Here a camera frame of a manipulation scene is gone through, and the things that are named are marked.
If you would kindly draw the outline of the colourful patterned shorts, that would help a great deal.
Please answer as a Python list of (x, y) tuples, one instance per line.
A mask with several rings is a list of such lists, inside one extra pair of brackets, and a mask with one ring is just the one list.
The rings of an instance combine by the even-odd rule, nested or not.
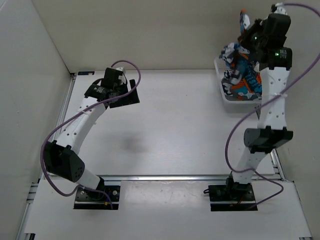
[(262, 80), (254, 70), (256, 62), (251, 61), (250, 56), (250, 51), (239, 39), (225, 45), (220, 52), (218, 58), (227, 66), (221, 86), (229, 101), (254, 101), (262, 97)]

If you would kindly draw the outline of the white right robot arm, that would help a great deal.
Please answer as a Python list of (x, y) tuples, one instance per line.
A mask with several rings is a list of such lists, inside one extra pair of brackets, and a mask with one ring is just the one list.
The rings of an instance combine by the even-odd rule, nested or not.
[(270, 13), (257, 19), (240, 37), (240, 44), (258, 63), (262, 96), (260, 117), (255, 128), (244, 132), (242, 157), (226, 180), (224, 193), (230, 200), (238, 199), (251, 188), (252, 175), (260, 162), (273, 150), (293, 138), (285, 119), (287, 80), (292, 67), (292, 50), (284, 46), (291, 18), (285, 13)]

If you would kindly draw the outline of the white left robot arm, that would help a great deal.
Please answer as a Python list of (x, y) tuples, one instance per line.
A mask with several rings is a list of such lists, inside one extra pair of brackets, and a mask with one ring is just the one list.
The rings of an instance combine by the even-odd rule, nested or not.
[(93, 200), (105, 194), (104, 180), (89, 171), (79, 157), (81, 146), (98, 118), (108, 109), (139, 103), (135, 80), (127, 80), (123, 67), (108, 67), (104, 76), (85, 91), (75, 116), (53, 141), (42, 148), (41, 164), (51, 173), (80, 185)]

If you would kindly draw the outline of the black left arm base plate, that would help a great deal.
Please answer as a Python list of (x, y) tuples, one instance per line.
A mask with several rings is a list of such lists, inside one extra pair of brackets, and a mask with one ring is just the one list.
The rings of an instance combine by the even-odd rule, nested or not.
[(118, 210), (121, 186), (106, 183), (103, 191), (109, 198), (102, 193), (79, 188), (75, 194), (73, 208), (75, 210)]

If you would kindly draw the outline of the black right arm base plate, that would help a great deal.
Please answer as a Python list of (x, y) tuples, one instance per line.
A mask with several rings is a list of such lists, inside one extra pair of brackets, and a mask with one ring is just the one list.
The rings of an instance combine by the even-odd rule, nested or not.
[(209, 185), (203, 191), (209, 196), (211, 212), (257, 211), (257, 202), (252, 186), (246, 190), (228, 190), (226, 185)]

